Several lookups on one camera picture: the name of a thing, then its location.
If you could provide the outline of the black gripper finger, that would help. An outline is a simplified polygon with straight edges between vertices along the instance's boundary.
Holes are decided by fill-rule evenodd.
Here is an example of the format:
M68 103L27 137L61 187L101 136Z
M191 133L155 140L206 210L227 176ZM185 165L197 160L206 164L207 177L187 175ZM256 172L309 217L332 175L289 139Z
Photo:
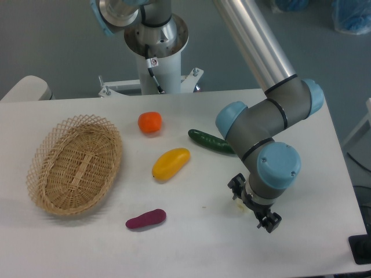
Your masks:
M282 217L270 209L255 212L255 217L259 221L257 228L264 228L268 233L273 232L282 221Z
M237 174L233 177L227 186L232 190L232 199L241 199L242 191L245 189L245 178L242 173Z

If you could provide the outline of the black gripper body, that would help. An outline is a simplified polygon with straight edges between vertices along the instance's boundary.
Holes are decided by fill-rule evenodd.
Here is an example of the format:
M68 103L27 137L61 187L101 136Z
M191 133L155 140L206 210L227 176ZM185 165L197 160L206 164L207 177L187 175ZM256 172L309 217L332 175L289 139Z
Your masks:
M241 200L244 205L252 210L254 213L266 215L267 211L270 210L272 205L275 203L275 199L265 199L256 195L250 185L243 185L241 191Z

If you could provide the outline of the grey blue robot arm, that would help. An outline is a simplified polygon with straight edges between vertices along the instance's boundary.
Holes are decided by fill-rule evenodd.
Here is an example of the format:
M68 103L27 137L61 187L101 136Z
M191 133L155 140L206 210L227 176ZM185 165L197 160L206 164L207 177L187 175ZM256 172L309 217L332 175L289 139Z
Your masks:
M231 103L216 117L220 134L250 173L248 178L235 176L228 186L254 212L259 226L272 232L281 216L271 206L301 168L296 150L274 137L318 111L323 91L313 80L297 76L255 1L214 4L265 94L252 107ZM184 89L180 53L189 34L172 12L171 1L91 1L90 7L106 35L123 31L127 47L137 56L142 94Z

